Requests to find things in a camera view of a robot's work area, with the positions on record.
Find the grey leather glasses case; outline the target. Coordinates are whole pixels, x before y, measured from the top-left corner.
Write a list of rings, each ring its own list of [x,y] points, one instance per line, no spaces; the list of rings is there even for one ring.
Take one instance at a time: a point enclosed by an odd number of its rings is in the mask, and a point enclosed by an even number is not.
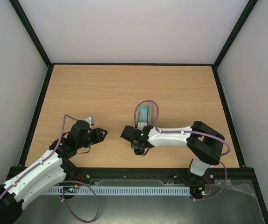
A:
[[[152,123],[152,113],[153,113],[153,103],[143,103],[138,107],[138,124],[151,125]]]

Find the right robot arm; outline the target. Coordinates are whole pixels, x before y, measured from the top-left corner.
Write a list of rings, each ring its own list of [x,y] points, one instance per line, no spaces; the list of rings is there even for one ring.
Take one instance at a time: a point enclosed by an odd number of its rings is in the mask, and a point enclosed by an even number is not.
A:
[[[195,157],[189,165],[188,178],[194,183],[204,178],[209,167],[220,164],[223,146],[227,144],[223,135],[201,121],[183,128],[125,126],[121,138],[131,143],[137,155],[160,146],[189,148]]]

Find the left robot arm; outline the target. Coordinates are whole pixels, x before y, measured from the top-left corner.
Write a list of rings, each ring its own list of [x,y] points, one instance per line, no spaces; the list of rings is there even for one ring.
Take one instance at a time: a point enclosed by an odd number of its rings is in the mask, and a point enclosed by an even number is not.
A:
[[[78,120],[68,132],[61,132],[49,149],[32,165],[0,183],[0,224],[12,224],[23,210],[49,188],[75,180],[76,166],[70,158],[78,149],[104,141],[108,132],[92,128],[90,118]]]

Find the black sunglasses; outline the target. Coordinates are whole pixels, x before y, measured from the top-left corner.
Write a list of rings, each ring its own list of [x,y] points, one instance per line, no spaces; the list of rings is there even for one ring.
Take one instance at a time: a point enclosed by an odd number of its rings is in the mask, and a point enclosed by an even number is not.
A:
[[[135,145],[131,145],[131,148],[134,149],[134,153],[135,155],[141,155],[141,156],[145,156],[147,153],[148,153],[148,149],[145,150],[143,148],[138,148],[137,146]]]

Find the blue cleaning cloth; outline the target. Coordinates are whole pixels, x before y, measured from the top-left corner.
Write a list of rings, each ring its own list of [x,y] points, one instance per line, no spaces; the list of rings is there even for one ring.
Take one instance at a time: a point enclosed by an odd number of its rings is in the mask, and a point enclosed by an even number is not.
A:
[[[148,107],[140,107],[139,111],[139,122],[148,123]]]

